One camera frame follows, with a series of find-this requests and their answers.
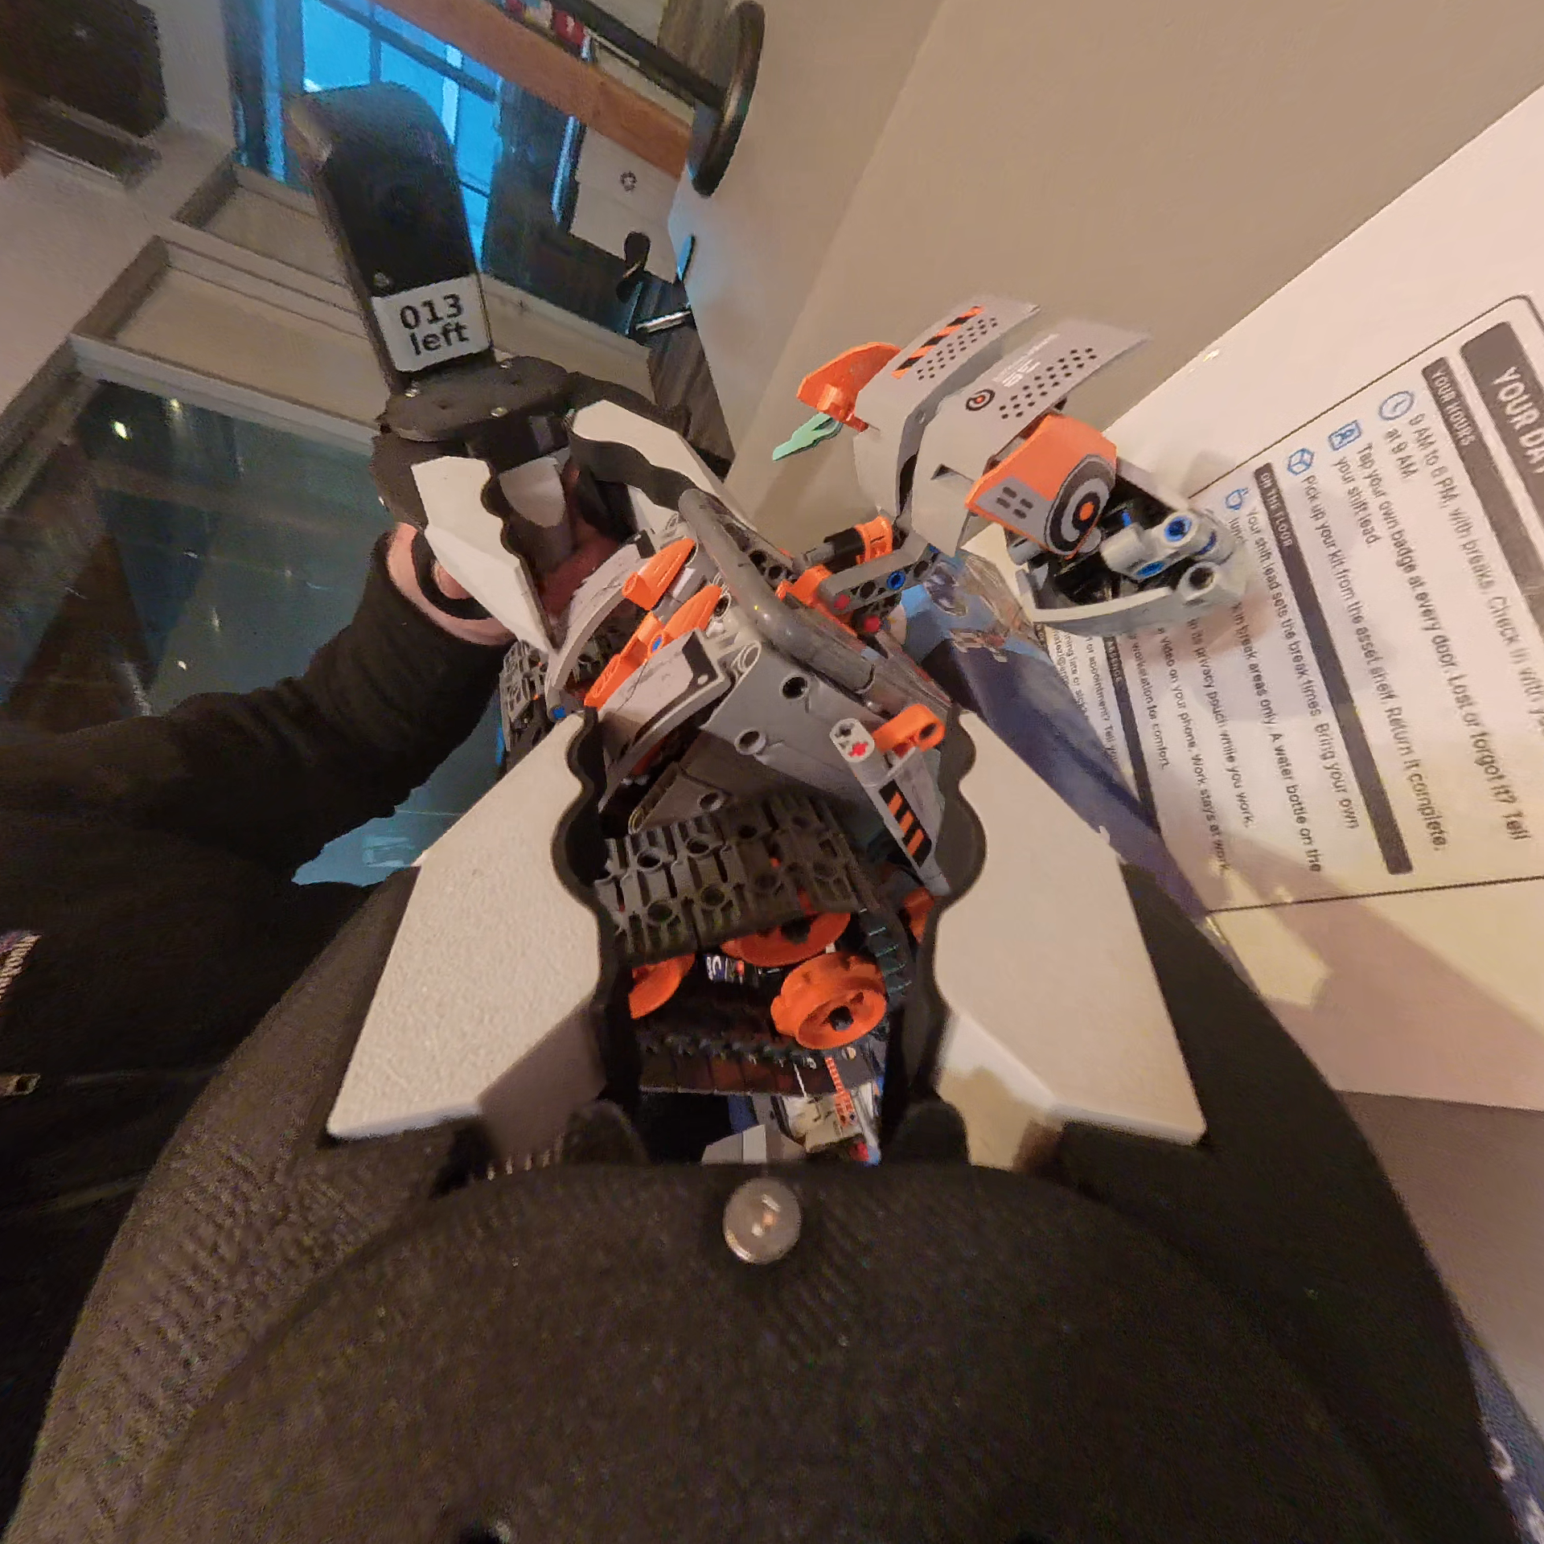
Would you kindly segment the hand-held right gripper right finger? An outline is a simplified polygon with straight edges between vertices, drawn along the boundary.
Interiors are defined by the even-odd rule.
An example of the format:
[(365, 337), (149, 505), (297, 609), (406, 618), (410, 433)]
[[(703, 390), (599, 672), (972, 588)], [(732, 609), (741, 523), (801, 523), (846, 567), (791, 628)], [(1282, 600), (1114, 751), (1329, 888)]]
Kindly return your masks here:
[(1036, 1169), (1069, 1125), (1196, 1144), (1202, 1109), (1107, 839), (984, 720), (960, 728), (959, 797), (984, 857), (938, 913), (931, 979), (938, 1093), (968, 1158)]

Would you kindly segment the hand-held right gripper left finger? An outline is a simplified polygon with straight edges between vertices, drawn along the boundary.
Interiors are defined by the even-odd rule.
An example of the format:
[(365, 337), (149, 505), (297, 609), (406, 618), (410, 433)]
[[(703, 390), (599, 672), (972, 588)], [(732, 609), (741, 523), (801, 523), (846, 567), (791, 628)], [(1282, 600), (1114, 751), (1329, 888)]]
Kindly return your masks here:
[(557, 1142), (602, 1096), (602, 923), (558, 865), (583, 731), (558, 722), (417, 858), (329, 1137), (476, 1118), (489, 1142)]

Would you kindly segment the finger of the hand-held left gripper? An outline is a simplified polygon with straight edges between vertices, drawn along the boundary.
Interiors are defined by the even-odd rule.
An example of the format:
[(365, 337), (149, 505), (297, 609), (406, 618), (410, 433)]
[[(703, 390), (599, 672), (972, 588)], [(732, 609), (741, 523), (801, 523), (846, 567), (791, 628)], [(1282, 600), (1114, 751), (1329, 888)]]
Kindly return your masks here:
[(566, 468), (577, 516), (614, 544), (640, 533), (662, 540), (684, 491), (700, 491), (726, 523), (725, 489), (683, 433), (616, 400), (596, 400), (569, 414)]
[(539, 581), (557, 567), (557, 459), (493, 472), (484, 459), (440, 454), (417, 462), (413, 477), (438, 564), (518, 642), (550, 653)]

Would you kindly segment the black orange tracked toy robot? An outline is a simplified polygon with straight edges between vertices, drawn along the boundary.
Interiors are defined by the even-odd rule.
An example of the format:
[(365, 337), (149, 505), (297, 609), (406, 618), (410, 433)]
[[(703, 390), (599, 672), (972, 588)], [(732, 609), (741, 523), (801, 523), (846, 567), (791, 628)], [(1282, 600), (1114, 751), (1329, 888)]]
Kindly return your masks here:
[(581, 714), (602, 737), (596, 898), (646, 1093), (801, 1100), (778, 1121), (804, 1148), (876, 1118), (951, 894), (929, 758), (952, 712), (902, 647), (913, 592), (975, 559), (1051, 659), (1051, 630), (1111, 642), (1241, 600), (1236, 540), (1070, 414), (1143, 345), (975, 294), (852, 347), (797, 396), (846, 424), (867, 521), (787, 552), (684, 491), (662, 540), (577, 588), (550, 653), (512, 649), (506, 744)]

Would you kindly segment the person's left forearm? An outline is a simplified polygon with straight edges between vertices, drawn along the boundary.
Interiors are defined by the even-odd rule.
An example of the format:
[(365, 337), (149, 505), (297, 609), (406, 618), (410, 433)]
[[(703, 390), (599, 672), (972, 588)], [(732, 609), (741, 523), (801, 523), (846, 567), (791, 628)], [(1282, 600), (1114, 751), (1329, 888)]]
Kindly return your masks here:
[(298, 677), (3, 751), (3, 815), (80, 819), (292, 874), (389, 818), (477, 728), (505, 644), (451, 630), (375, 544), (361, 600)]

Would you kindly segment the person's left hand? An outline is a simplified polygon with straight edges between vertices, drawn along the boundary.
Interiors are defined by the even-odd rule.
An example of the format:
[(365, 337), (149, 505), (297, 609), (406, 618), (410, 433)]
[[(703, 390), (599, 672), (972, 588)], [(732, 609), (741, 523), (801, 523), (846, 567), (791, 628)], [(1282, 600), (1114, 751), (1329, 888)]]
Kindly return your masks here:
[[(574, 548), (557, 567), (539, 572), (533, 581), (545, 621), (557, 622), (562, 614), (566, 614), (581, 583), (589, 581), (589, 575), (596, 572), (614, 552), (616, 544), (611, 539), (581, 521)], [(428, 539), (410, 526), (396, 526), (396, 533), (392, 535), (389, 575), (393, 586), (413, 600), (414, 606), (448, 618), (444, 628), (493, 630), (489, 606), (476, 602), (470, 588), (464, 588), (434, 556)]]

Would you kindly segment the blue robot kit box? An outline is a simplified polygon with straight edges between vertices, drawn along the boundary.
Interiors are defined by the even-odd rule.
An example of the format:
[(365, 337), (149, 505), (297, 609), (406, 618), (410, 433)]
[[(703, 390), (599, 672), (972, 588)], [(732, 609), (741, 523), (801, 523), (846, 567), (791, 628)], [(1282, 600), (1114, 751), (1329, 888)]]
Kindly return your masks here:
[[(984, 857), (980, 825), (959, 797), (959, 781), (975, 761), (960, 728), (963, 714), (984, 720), (1097, 836), (1107, 839), (1133, 913), (1139, 902), (1150, 902), (1160, 917), (1168, 917), (1174, 898), (1187, 907), (1194, 904), (1194, 896), (1171, 865), (1122, 770), (1076, 710), (1052, 659), (1024, 632), (1024, 618), (1006, 600), (996, 572), (972, 559), (963, 575), (938, 581), (938, 600), (929, 592), (913, 592), (902, 609), (902, 647), (908, 659), (951, 697), (952, 720), (939, 753), (942, 765), (934, 765), (938, 756), (929, 758), (929, 766), (942, 778), (944, 800), (934, 858), (951, 878), (951, 894), (922, 924), (917, 987), (905, 1017), (889, 1032), (892, 1070), (883, 1081), (885, 1109), (876, 1151), (885, 1162), (968, 1158), (963, 1118), (938, 1093), (944, 1007), (931, 979), (938, 913), (975, 881)], [(1162, 993), (1166, 946), (1148, 942), (1145, 936), (1143, 942)], [(1162, 1004), (1181, 1050), (1179, 1012), (1168, 1007), (1166, 996)]]

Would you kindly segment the printed notice sheet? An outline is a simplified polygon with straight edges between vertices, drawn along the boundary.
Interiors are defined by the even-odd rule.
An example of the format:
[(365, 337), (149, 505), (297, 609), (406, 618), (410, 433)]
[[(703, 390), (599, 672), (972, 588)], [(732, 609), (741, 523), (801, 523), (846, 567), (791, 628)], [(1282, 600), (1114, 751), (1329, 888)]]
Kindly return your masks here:
[(1347, 1093), (1542, 1109), (1542, 91), (1115, 426), (1246, 592), (1055, 667)]

